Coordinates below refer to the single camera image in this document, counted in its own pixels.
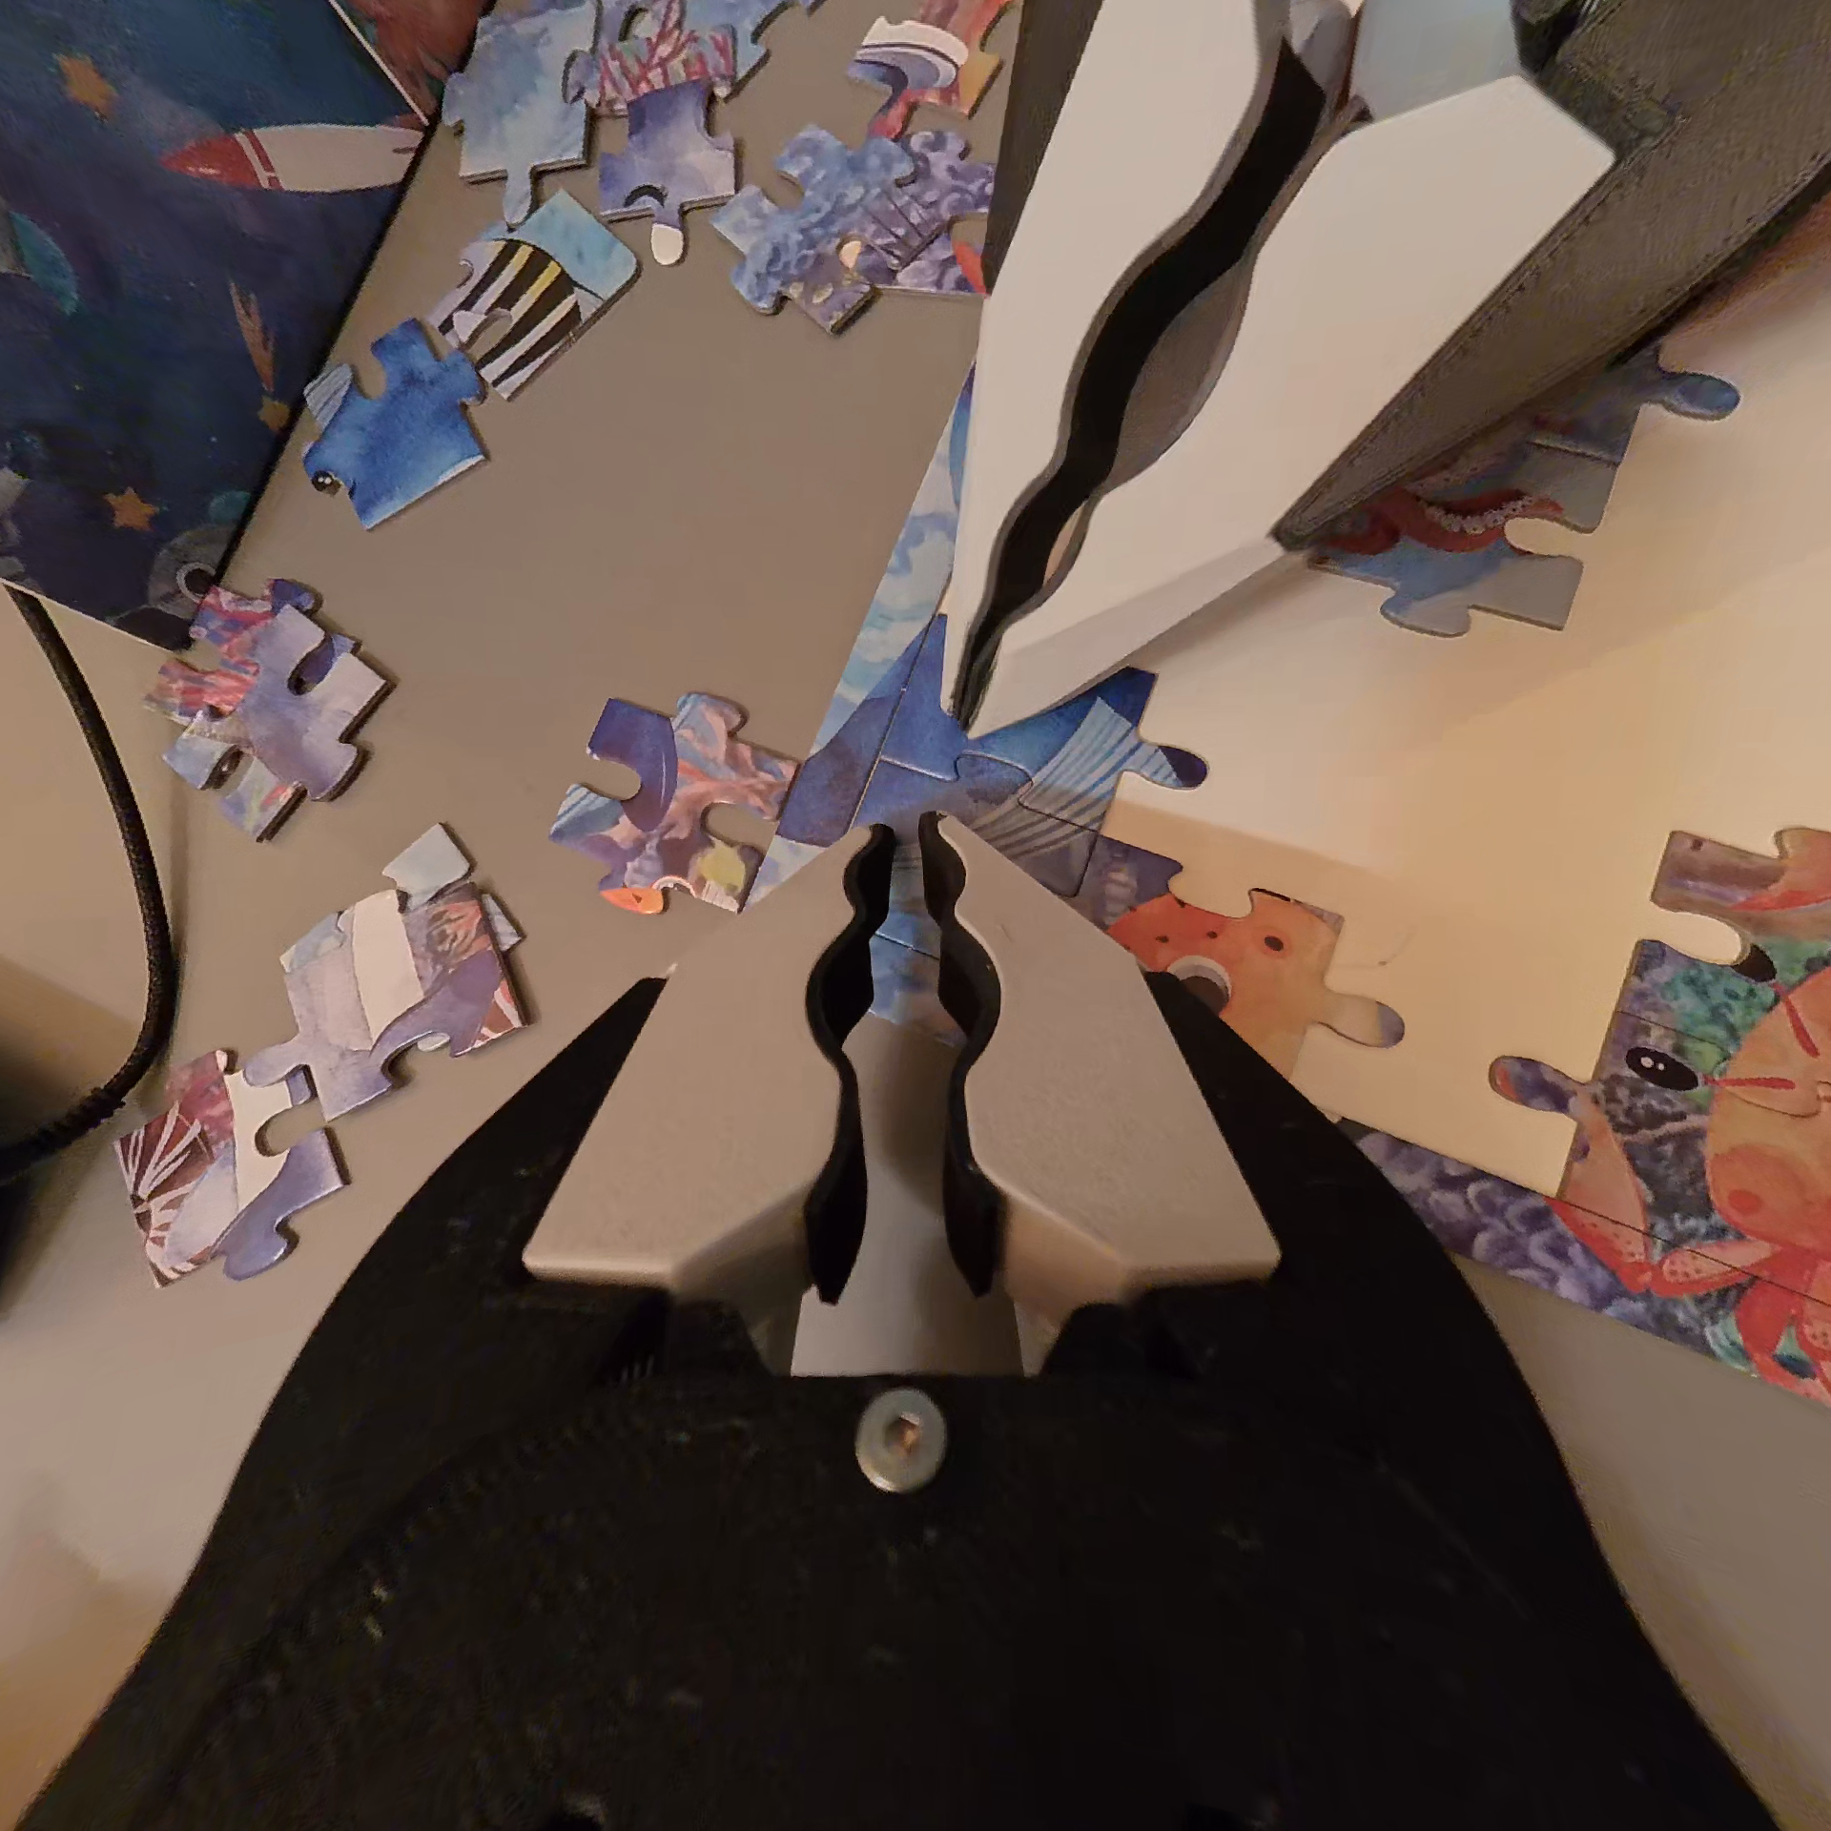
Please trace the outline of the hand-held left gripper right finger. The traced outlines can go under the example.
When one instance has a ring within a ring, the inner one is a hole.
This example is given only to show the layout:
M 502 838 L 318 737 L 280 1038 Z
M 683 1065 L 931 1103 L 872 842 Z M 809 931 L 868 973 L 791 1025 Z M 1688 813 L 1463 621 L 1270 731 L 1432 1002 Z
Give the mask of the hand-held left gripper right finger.
M 1158 985 L 961 821 L 925 813 L 936 994 L 963 1048 L 942 1219 L 969 1290 L 1020 1311 L 1270 1277 L 1280 1248 Z

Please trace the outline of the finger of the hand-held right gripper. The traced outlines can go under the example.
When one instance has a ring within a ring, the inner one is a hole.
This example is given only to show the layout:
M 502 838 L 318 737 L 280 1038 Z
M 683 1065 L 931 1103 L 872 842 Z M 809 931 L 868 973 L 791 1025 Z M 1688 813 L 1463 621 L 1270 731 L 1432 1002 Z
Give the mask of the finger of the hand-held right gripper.
M 996 668 L 1060 539 L 1163 409 L 1179 317 L 1234 270 L 1331 117 L 1329 4 L 1102 4 L 980 312 L 950 579 L 950 710 Z
M 1240 264 L 1156 352 L 1142 458 L 1081 510 L 994 676 L 1047 712 L 1295 558 L 1272 535 L 1613 167 L 1526 79 L 1507 4 L 1369 4 Z

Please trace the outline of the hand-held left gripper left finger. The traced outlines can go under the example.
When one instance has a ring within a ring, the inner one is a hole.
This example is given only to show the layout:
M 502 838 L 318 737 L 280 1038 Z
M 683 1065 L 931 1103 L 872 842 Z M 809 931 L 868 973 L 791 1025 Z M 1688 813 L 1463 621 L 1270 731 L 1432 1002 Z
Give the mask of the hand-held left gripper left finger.
M 835 1305 L 868 1206 L 847 1042 L 896 849 L 849 832 L 675 966 L 523 1250 L 532 1277 Z

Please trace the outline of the pink striped puzzle piece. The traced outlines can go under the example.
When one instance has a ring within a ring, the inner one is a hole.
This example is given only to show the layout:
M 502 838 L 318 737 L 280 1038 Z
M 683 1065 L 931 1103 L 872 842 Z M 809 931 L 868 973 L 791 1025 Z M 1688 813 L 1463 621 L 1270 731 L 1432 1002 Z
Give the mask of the pink striped puzzle piece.
M 845 75 L 881 90 L 866 134 L 900 140 L 921 109 L 969 119 L 999 71 L 986 39 L 1013 3 L 921 3 L 904 20 L 877 18 Z

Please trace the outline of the orange pufferfish puzzle piece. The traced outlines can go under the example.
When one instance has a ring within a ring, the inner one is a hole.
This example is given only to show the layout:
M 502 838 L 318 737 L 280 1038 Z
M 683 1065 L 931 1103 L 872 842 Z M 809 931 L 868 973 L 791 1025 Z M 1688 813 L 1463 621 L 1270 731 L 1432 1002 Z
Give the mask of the orange pufferfish puzzle piece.
M 1396 1010 L 1327 983 L 1343 920 L 1266 889 L 1245 914 L 1221 914 L 1173 893 L 1148 899 L 1104 933 L 1148 971 L 1171 975 L 1203 1010 L 1293 1080 L 1312 1029 L 1387 1050 L 1406 1036 Z

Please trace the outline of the purple coral puzzle piece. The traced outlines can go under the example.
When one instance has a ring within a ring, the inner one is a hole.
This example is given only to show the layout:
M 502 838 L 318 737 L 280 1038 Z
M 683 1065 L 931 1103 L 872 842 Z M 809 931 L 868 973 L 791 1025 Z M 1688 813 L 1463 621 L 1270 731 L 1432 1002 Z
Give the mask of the purple coral puzzle piece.
M 629 796 L 566 788 L 549 838 L 601 868 L 599 897 L 633 914 L 664 914 L 671 893 L 744 909 L 765 855 L 708 828 L 713 809 L 778 821 L 801 765 L 749 745 L 744 708 L 688 693 L 671 714 L 608 699 L 587 743 L 597 764 L 631 771 Z

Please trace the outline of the striped whale tail puzzle piece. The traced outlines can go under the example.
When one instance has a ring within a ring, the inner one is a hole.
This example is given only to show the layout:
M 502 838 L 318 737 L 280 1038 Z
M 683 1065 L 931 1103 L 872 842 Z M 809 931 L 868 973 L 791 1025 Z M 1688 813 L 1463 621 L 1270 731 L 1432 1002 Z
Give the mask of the striped whale tail puzzle piece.
M 839 760 L 887 760 L 946 777 L 959 756 L 982 752 L 1049 781 L 1066 783 L 1072 767 L 1110 760 L 1127 739 L 1156 745 L 1137 727 L 1156 676 L 1139 668 L 1123 668 L 1095 689 L 1036 718 L 978 739 L 969 737 L 940 701 L 942 632 L 934 624 L 923 640 L 910 643 L 881 683 L 807 764 L 837 746 Z

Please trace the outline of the white puzzle frame tray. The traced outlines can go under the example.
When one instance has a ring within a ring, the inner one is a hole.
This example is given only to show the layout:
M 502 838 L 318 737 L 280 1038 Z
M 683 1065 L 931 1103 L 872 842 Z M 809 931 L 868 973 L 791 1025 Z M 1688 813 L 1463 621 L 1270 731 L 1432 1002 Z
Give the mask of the white puzzle frame tray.
M 1329 989 L 1388 1006 L 1404 1038 L 1318 1025 L 1295 1086 L 1453 1254 L 1762 1382 L 1722 1298 L 1631 1294 L 1566 1231 L 1549 1200 L 1573 1124 L 1491 1088 L 1499 1057 L 1587 1080 L 1636 945 L 1734 960 L 1730 928 L 1654 905 L 1671 834 L 1764 855 L 1781 828 L 1827 832 L 1827 327 L 1751 313 L 1667 354 L 1741 401 L 1718 422 L 1644 411 L 1613 506 L 1562 554 L 1583 567 L 1562 630 L 1478 611 L 1465 636 L 1415 634 L 1383 588 L 1320 567 L 1207 613 L 1160 653 L 1137 722 L 1207 775 L 1121 777 L 1070 899 L 1100 931 L 1160 895 L 1337 914 Z M 971 390 L 814 754 L 946 632 Z

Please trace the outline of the assembled octopus puzzle section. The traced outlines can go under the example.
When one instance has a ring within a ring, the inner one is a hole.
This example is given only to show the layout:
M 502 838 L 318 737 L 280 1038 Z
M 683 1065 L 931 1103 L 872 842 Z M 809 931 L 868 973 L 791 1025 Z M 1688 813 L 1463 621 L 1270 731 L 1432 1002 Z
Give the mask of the assembled octopus puzzle section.
M 1337 518 L 1308 561 L 1383 588 L 1383 619 L 1415 634 L 1465 636 L 1476 613 L 1564 630 L 1583 563 L 1528 552 L 1509 529 L 1592 535 L 1646 409 L 1720 422 L 1739 401 L 1730 380 L 1673 371 L 1650 342 Z

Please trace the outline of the blue wave corner puzzle piece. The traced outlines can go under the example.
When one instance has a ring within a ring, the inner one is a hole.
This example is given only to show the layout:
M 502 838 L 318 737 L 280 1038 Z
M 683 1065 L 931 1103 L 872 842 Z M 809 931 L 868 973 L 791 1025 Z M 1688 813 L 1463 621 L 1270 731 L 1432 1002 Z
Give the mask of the blue wave corner puzzle piece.
M 1125 739 L 1114 756 L 1072 765 L 1064 783 L 980 750 L 959 754 L 952 771 L 938 777 L 885 758 L 837 758 L 830 745 L 801 767 L 751 893 L 776 889 L 856 827 L 877 823 L 914 846 L 919 817 L 944 813 L 1068 899 L 1085 882 L 1093 844 L 1129 773 L 1158 788 L 1192 790 L 1205 783 L 1209 767 L 1192 750 Z

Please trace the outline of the assembled crab puzzle section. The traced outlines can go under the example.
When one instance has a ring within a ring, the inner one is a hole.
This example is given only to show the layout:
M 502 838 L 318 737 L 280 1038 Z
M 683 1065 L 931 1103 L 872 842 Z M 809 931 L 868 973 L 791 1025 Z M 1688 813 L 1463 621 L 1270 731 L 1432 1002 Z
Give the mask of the assembled crab puzzle section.
M 1734 960 L 1636 943 L 1589 1078 L 1499 1057 L 1490 1086 L 1572 1122 L 1549 1206 L 1629 1294 L 1724 1300 L 1751 1372 L 1825 1408 L 1829 836 L 1673 832 L 1652 901 L 1728 928 Z

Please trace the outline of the pile of loose puzzle pieces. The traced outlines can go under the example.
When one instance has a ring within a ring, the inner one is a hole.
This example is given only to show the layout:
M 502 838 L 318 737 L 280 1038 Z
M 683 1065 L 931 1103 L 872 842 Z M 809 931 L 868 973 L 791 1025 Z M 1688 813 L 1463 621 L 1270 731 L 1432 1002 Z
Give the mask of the pile of loose puzzle pieces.
M 957 233 L 990 212 L 996 167 L 944 128 L 856 146 L 807 128 L 778 172 L 793 207 L 738 188 L 738 149 L 713 104 L 755 67 L 755 33 L 788 4 L 496 4 L 467 64 L 444 83 L 442 119 L 467 182 L 503 182 L 500 220 L 460 256 L 461 279 L 429 312 L 372 346 L 379 392 L 332 365 L 307 392 L 317 437 L 309 483 L 343 497 L 374 531 L 486 462 L 471 411 L 511 401 L 635 285 L 639 260 L 608 224 L 646 218 L 656 264 L 685 254 L 688 212 L 738 264 L 757 310 L 793 302 L 839 333 L 881 294 L 982 294 L 982 254 Z M 622 119 L 599 155 L 597 201 L 538 174 L 585 165 L 595 123 Z M 191 638 L 210 653 L 160 668 L 147 704 L 179 727 L 164 762 L 250 840 L 271 838 L 305 800 L 332 800 L 360 767 L 351 743 L 385 682 L 330 634 L 307 586 L 215 586 Z M 526 1025 L 509 954 L 523 935 L 477 884 L 444 825 L 381 868 L 385 889 L 309 928 L 282 954 L 292 1036 L 236 1067 L 210 1052 L 172 1069 L 160 1111 L 116 1139 L 149 1277 L 160 1288 L 221 1265 L 233 1280 L 276 1267 L 290 1221 L 347 1177 L 324 1130 L 284 1156 L 263 1130 L 311 1099 L 326 1122 L 395 1090 L 410 1048 L 463 1057 Z

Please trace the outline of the illustrated puzzle box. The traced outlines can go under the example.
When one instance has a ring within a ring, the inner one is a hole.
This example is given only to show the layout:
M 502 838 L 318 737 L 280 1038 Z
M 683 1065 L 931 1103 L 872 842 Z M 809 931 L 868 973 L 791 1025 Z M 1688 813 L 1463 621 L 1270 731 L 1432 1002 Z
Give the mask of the illustrated puzzle box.
M 187 643 L 484 12 L 2 6 L 4 586 Z

